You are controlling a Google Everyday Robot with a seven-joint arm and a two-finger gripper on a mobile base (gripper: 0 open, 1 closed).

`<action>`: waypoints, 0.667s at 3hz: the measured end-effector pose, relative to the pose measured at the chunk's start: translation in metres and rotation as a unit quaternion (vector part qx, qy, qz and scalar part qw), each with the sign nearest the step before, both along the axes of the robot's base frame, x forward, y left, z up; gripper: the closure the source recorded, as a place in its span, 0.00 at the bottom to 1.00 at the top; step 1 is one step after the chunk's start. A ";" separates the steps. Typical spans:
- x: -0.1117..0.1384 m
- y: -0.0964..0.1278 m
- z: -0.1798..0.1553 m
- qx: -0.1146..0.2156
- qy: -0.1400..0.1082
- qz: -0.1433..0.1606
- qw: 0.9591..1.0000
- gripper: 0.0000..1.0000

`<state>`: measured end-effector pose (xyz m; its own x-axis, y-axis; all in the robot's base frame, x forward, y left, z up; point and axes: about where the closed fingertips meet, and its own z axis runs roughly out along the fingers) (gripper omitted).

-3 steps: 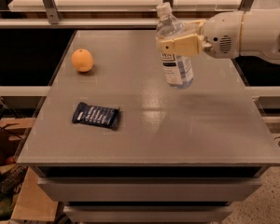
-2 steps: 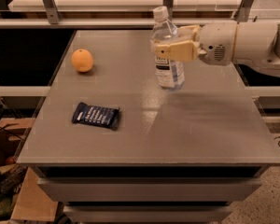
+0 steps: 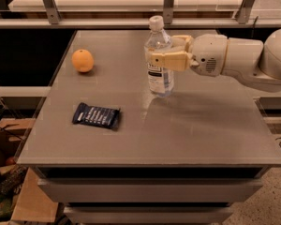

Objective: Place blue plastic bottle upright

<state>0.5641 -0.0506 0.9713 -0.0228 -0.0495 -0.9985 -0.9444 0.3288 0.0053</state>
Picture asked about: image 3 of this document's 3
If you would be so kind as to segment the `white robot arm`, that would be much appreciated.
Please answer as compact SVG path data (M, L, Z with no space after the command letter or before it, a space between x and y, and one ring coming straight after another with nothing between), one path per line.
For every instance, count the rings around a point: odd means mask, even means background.
M281 29L264 42L216 34L175 36L173 41L165 51L149 52L154 66L173 71L189 68L201 76L229 76L260 91L281 91Z

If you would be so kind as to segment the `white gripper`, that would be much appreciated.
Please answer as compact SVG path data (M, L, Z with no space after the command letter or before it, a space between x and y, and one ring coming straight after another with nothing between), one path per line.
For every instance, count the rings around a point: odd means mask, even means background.
M199 75L211 77L220 75L228 46L226 36L205 34L194 39L189 35L177 35L171 38L175 52L152 53L150 57L152 65L173 71L185 71L190 65L190 68Z

